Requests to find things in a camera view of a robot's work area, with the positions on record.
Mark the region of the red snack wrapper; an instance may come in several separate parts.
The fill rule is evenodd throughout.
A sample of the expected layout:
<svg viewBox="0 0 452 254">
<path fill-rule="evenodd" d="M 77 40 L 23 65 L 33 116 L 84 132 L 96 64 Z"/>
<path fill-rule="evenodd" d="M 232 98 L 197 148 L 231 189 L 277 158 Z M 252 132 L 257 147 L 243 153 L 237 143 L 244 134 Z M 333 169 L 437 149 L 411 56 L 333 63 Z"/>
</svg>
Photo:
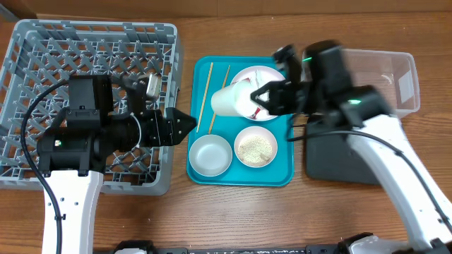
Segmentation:
<svg viewBox="0 0 452 254">
<path fill-rule="evenodd" d="M 257 103 L 251 99 L 252 92 L 258 90 L 258 84 L 256 81 L 252 81 L 250 78 L 245 78 L 242 80 L 243 86 L 240 92 L 240 106 L 242 116 L 250 119 L 255 119 L 257 113 L 260 112 L 261 108 Z"/>
</svg>

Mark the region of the white paper cup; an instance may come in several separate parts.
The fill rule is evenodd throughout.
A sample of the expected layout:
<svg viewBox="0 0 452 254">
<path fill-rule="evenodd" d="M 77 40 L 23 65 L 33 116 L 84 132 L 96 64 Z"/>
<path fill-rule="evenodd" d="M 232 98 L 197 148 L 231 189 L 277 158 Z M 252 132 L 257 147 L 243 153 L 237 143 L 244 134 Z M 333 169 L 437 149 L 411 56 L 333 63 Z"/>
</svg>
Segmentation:
<svg viewBox="0 0 452 254">
<path fill-rule="evenodd" d="M 240 92 L 242 91 L 243 83 L 242 81 L 236 82 L 234 84 L 225 87 L 225 91 L 228 93 L 229 111 L 226 114 L 218 116 L 242 116 L 240 106 Z"/>
</svg>

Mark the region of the wooden chopstick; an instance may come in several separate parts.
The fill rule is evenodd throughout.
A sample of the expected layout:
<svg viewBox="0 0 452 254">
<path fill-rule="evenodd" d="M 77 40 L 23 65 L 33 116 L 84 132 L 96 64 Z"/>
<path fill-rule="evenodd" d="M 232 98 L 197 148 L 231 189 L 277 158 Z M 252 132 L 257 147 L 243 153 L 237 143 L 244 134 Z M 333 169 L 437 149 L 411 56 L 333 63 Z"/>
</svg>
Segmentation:
<svg viewBox="0 0 452 254">
<path fill-rule="evenodd" d="M 211 100 L 211 106 L 214 111 L 212 120 L 210 122 L 210 126 L 208 129 L 208 134 L 211 134 L 211 131 L 213 129 L 213 125 L 215 123 L 215 117 L 217 115 L 223 115 L 226 114 L 229 111 L 229 102 L 228 102 L 228 93 L 225 91 L 225 85 L 227 83 L 228 75 L 230 72 L 230 66 L 228 66 L 227 71 L 225 73 L 225 78 L 222 83 L 222 87 L 220 90 L 218 90 L 213 96 Z"/>
<path fill-rule="evenodd" d="M 208 72 L 208 77 L 207 77 L 207 81 L 206 81 L 206 86 L 205 86 L 205 90 L 204 90 L 204 94 L 203 94 L 203 100 L 202 100 L 202 104 L 201 104 L 201 109 L 200 109 L 200 114 L 199 114 L 199 118 L 198 118 L 198 125 L 196 128 L 196 132 L 199 132 L 199 129 L 201 127 L 201 122 L 202 122 L 202 118 L 203 118 L 203 111 L 204 111 L 204 107 L 205 107 L 205 103 L 206 103 L 206 97 L 208 94 L 208 88 L 210 85 L 210 77 L 213 71 L 213 62 L 210 63 L 210 68 L 209 68 L 209 72 Z"/>
</svg>

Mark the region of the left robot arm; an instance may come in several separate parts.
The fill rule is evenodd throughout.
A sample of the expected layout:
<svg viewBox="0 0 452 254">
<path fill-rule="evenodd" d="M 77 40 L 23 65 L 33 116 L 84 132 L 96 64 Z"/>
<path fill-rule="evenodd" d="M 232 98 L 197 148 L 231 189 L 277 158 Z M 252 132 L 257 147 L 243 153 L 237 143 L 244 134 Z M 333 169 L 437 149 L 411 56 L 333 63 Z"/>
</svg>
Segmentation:
<svg viewBox="0 0 452 254">
<path fill-rule="evenodd" d="M 38 169 L 49 185 L 44 196 L 43 253 L 92 253 L 95 213 L 107 158 L 116 151 L 174 146 L 196 119 L 174 107 L 147 109 L 160 76 L 75 75 L 69 106 L 37 142 Z"/>
</svg>

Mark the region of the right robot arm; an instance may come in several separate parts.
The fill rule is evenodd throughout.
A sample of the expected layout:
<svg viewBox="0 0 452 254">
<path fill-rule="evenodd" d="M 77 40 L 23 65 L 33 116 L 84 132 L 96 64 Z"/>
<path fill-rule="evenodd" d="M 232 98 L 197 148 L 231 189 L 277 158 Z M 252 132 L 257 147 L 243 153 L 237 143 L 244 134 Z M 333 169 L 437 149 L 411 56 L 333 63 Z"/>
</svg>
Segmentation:
<svg viewBox="0 0 452 254">
<path fill-rule="evenodd" d="M 320 114 L 367 164 L 397 209 L 407 242 L 371 233 L 342 240 L 337 253 L 450 253 L 451 202 L 413 150 L 390 104 L 371 85 L 356 87 L 334 40 L 309 45 L 303 59 L 292 46 L 273 58 L 287 79 L 271 81 L 251 100 L 272 115 Z"/>
</svg>

